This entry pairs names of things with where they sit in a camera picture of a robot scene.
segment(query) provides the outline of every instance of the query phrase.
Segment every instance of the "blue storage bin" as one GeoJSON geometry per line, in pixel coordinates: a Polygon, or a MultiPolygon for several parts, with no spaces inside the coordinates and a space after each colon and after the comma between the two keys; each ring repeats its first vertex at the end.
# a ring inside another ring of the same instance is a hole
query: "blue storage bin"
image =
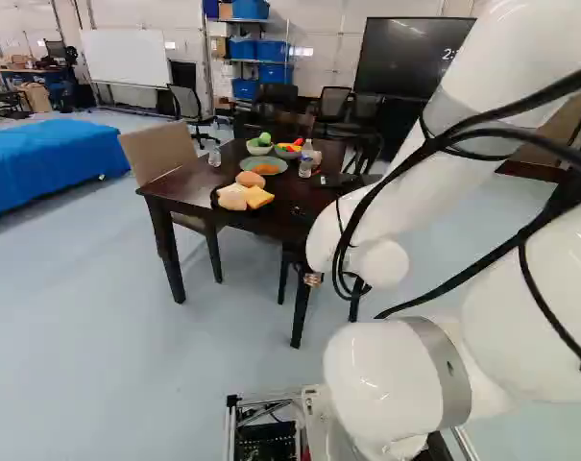
{"type": "Polygon", "coordinates": [[[220,17],[220,4],[217,0],[203,0],[203,12],[206,17],[217,19],[220,17]]]}
{"type": "Polygon", "coordinates": [[[292,66],[259,64],[258,79],[262,84],[292,84],[292,66]]]}
{"type": "Polygon", "coordinates": [[[256,58],[261,61],[286,61],[288,44],[285,41],[260,40],[255,43],[256,58]]]}
{"type": "Polygon", "coordinates": [[[264,0],[234,0],[232,16],[239,19],[268,19],[269,4],[264,0]]]}
{"type": "Polygon", "coordinates": [[[253,100],[258,91],[257,80],[232,79],[232,95],[237,99],[253,100]]]}
{"type": "Polygon", "coordinates": [[[255,40],[230,40],[230,57],[236,60],[255,60],[255,40]]]}

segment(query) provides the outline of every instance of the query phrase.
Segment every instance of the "beige chair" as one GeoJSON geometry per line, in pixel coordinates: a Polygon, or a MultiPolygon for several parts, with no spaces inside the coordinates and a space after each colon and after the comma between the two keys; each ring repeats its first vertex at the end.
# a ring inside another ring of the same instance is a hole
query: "beige chair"
{"type": "MultiPolygon", "coordinates": [[[[183,122],[164,123],[139,132],[121,134],[119,142],[140,186],[198,160],[192,136],[183,122]]],[[[217,232],[221,228],[196,216],[171,213],[171,217],[174,223],[205,236],[213,275],[218,283],[222,283],[222,262],[217,243],[217,232]]]]}

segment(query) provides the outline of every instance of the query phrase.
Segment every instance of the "whiteboard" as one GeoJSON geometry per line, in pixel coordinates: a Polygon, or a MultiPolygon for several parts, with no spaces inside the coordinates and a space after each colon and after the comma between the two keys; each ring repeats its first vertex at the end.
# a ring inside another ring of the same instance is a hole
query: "whiteboard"
{"type": "Polygon", "coordinates": [[[170,83],[162,31],[97,29],[81,31],[81,39],[94,82],[164,87],[170,83]]]}

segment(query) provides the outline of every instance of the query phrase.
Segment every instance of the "black plate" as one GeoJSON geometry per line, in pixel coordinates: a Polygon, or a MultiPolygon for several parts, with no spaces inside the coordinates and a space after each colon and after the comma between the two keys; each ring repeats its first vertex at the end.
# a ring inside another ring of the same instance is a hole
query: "black plate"
{"type": "Polygon", "coordinates": [[[220,206],[220,204],[218,203],[217,191],[219,189],[223,189],[227,185],[231,185],[231,184],[234,184],[234,183],[235,183],[235,181],[233,181],[233,182],[224,182],[223,184],[220,184],[217,187],[214,187],[213,190],[211,190],[210,198],[211,198],[211,207],[212,208],[223,209],[224,211],[227,211],[228,213],[243,213],[243,214],[249,214],[249,215],[253,216],[253,215],[258,214],[260,212],[260,210],[262,210],[263,208],[266,207],[266,206],[263,206],[263,207],[258,208],[258,209],[251,209],[251,208],[248,207],[248,209],[246,209],[245,211],[234,211],[232,209],[225,209],[223,206],[220,206]]]}

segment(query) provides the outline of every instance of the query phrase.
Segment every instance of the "metal shelf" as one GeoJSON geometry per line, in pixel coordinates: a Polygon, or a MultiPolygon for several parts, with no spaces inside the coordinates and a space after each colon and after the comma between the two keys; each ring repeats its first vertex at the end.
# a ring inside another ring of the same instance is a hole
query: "metal shelf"
{"type": "Polygon", "coordinates": [[[251,64],[294,65],[293,62],[285,62],[285,61],[238,60],[238,59],[235,59],[235,58],[226,58],[226,61],[232,61],[232,62],[248,62],[248,63],[251,63],[251,64]]]}
{"type": "Polygon", "coordinates": [[[241,19],[234,17],[233,19],[217,19],[217,22],[234,22],[237,24],[268,24],[269,19],[241,19]]]}

